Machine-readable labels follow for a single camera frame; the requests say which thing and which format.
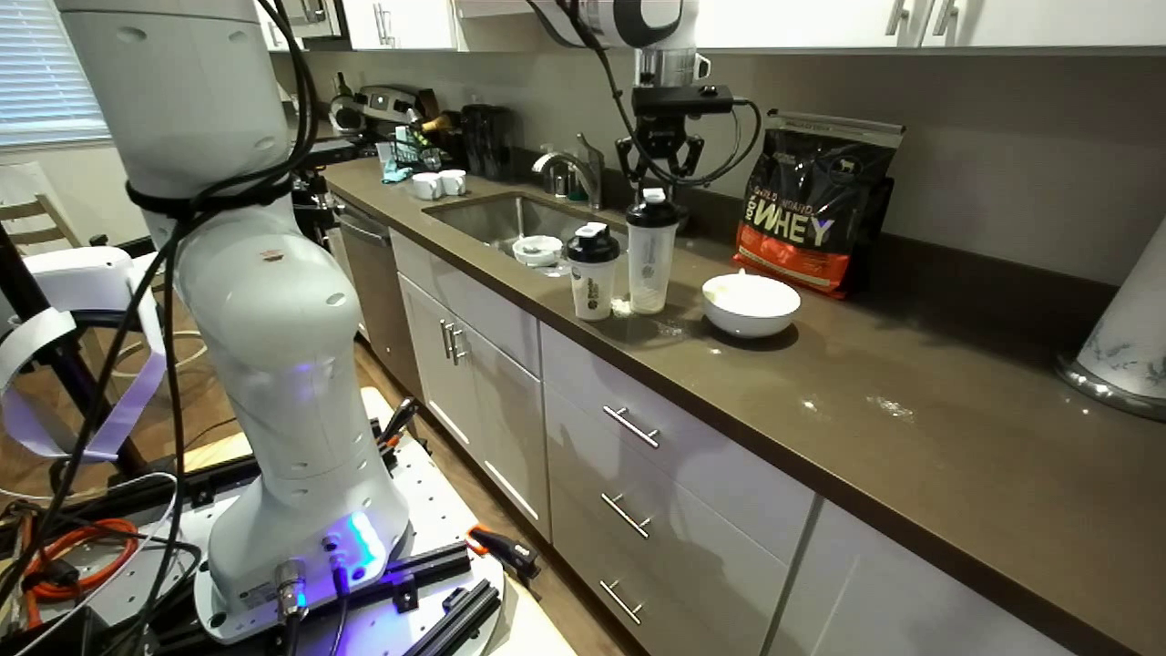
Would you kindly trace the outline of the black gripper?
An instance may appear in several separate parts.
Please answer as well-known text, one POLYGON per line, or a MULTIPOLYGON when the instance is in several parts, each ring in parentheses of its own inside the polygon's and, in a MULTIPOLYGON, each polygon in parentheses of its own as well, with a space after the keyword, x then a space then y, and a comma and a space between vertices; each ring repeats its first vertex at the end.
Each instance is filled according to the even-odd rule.
POLYGON ((671 119, 671 181, 680 185, 703 155, 703 140, 688 133, 684 118, 728 114, 735 106, 725 84, 696 84, 696 89, 639 89, 631 94, 639 114, 631 136, 617 145, 620 167, 631 185, 639 185, 652 173, 652 119, 649 118, 674 118, 671 119))

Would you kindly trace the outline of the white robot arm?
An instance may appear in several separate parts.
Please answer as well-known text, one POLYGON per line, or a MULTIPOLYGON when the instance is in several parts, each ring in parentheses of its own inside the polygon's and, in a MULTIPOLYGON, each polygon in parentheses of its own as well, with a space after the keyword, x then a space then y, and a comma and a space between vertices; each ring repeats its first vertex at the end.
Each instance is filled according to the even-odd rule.
POLYGON ((193 581, 196 623, 241 644, 374 583, 411 527, 360 401, 358 292, 296 221, 255 0, 60 10, 258 462, 193 581))

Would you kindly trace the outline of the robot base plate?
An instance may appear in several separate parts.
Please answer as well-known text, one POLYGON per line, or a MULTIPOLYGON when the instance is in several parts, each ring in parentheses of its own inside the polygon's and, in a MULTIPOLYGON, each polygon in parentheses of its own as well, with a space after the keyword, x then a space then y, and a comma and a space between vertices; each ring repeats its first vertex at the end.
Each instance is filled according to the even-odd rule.
POLYGON ((82 656, 576 656, 515 572, 475 549, 479 518, 406 430, 388 473, 409 518, 399 542, 373 535, 369 510, 349 510, 314 542, 320 568, 279 568, 255 605, 224 611, 207 591, 207 535, 258 472, 253 458, 207 472, 184 506, 179 562, 158 617, 142 640, 118 654, 112 637, 145 605, 168 527, 165 504, 139 497, 133 515, 151 546, 83 602, 97 628, 82 656))

